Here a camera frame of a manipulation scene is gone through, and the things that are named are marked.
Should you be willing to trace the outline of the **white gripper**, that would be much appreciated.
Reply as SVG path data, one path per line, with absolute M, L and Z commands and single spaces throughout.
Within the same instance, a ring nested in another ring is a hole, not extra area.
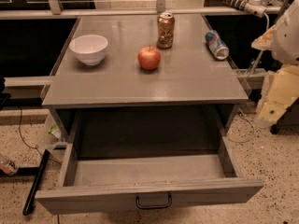
M 275 60 L 287 63 L 276 73 L 268 73 L 263 80 L 262 98 L 256 107 L 254 123 L 268 128 L 277 124 L 299 98 L 299 0 L 294 0 L 276 24 L 256 38 L 251 46 L 271 50 Z

